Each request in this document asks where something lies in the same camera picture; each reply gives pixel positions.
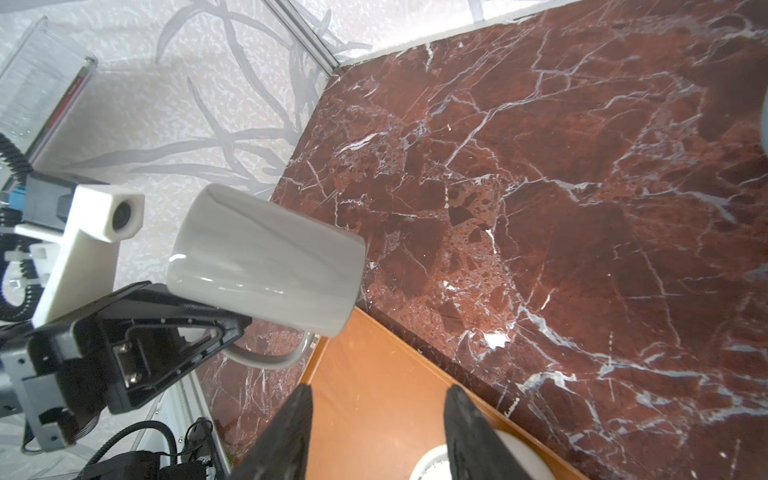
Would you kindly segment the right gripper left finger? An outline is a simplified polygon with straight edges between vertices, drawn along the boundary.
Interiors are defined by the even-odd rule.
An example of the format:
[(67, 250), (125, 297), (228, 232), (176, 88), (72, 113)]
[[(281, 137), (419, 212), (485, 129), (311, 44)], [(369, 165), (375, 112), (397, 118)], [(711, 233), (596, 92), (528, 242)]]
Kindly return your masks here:
[(312, 418), (311, 386), (299, 384), (229, 479), (305, 479)]

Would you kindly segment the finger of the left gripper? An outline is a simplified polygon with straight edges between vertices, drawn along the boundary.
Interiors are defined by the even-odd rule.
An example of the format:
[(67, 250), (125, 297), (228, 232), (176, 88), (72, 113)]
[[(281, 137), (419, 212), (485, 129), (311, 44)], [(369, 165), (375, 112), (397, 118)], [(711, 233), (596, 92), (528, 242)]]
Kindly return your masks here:
[(98, 314), (113, 414), (146, 405), (243, 336), (251, 318), (197, 303), (121, 300)]

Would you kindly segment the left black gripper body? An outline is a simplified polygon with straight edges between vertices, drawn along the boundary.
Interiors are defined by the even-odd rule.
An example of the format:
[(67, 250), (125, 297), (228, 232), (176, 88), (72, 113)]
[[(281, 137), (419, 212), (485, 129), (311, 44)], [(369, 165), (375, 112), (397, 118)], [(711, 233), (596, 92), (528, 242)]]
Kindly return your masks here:
[(22, 323), (2, 330), (1, 414), (23, 415), (25, 444), (65, 449), (109, 410), (98, 314), (121, 300), (180, 304), (164, 285), (139, 282), (40, 328)]

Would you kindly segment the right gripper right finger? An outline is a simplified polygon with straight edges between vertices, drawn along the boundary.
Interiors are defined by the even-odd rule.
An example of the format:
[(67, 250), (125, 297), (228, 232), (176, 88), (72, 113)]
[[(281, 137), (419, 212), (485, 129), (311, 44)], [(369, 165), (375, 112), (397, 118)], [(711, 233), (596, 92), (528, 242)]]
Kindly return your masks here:
[(443, 422), (446, 444), (451, 453), (457, 444), (493, 456), (508, 453), (495, 431), (459, 385), (453, 385), (447, 390)]

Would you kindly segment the grey mug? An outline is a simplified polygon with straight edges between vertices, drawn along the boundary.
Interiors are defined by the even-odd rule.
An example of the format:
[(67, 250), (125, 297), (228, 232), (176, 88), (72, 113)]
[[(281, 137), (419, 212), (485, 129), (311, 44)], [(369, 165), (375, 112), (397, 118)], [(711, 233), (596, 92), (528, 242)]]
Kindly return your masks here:
[(354, 309), (364, 240), (220, 184), (193, 201), (176, 237), (167, 287), (178, 297), (301, 330), (297, 348), (266, 356), (232, 345), (225, 355), (263, 370), (297, 363), (317, 335), (335, 337)]

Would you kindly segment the light blue mug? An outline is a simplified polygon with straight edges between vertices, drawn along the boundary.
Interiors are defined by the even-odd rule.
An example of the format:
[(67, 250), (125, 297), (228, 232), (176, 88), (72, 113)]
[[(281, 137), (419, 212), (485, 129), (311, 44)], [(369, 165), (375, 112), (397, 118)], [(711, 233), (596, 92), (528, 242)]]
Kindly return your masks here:
[(763, 152), (768, 155), (768, 92), (764, 95), (764, 99), (760, 109), (760, 144)]

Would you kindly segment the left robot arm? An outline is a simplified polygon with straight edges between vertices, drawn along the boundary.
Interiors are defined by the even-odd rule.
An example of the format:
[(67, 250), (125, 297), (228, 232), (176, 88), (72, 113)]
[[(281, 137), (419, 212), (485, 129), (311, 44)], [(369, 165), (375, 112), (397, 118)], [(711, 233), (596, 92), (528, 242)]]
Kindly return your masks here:
[(36, 171), (8, 138), (1, 266), (23, 299), (1, 303), (1, 413), (22, 415), (28, 454), (74, 445), (103, 411), (136, 410), (245, 332), (244, 315), (161, 283), (114, 285), (120, 246), (142, 228), (142, 194)]

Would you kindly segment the cream white mug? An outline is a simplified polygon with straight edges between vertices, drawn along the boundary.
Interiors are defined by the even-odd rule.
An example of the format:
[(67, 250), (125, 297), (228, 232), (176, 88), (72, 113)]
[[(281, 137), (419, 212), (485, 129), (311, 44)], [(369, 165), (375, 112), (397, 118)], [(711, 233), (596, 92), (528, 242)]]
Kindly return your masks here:
[(544, 460), (522, 440), (496, 430), (506, 455), (493, 456), (457, 444), (453, 453), (447, 444), (428, 451), (414, 467), (411, 479), (554, 479), (555, 475)]

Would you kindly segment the brown rectangular tray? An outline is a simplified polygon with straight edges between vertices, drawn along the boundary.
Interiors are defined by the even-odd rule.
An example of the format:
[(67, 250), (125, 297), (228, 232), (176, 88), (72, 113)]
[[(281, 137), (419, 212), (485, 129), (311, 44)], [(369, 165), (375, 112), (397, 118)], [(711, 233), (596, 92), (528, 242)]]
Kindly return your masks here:
[[(417, 462), (446, 444), (447, 390), (459, 382), (364, 313), (322, 339), (302, 376), (313, 396), (309, 479), (411, 479)], [(582, 473), (462, 387), (491, 428), (531, 447), (555, 475)]]

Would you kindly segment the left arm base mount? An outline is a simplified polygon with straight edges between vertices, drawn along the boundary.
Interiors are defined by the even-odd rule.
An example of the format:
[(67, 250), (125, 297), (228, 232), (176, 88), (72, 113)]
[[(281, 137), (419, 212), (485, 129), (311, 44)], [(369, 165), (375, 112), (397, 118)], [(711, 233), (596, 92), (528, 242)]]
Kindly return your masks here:
[[(154, 430), (166, 441), (167, 452), (135, 450), (104, 459), (122, 439), (141, 430)], [(214, 441), (214, 424), (200, 417), (187, 429), (183, 445), (168, 425), (157, 420), (132, 424), (113, 435), (86, 462), (75, 479), (226, 479), (224, 462)]]

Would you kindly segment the clear plastic wall bin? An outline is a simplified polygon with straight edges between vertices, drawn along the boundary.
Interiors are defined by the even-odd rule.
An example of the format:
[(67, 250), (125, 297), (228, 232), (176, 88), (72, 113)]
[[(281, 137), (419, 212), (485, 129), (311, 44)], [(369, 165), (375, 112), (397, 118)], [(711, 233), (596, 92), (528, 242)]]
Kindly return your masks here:
[(1, 133), (33, 163), (98, 66), (95, 55), (43, 17), (1, 69)]

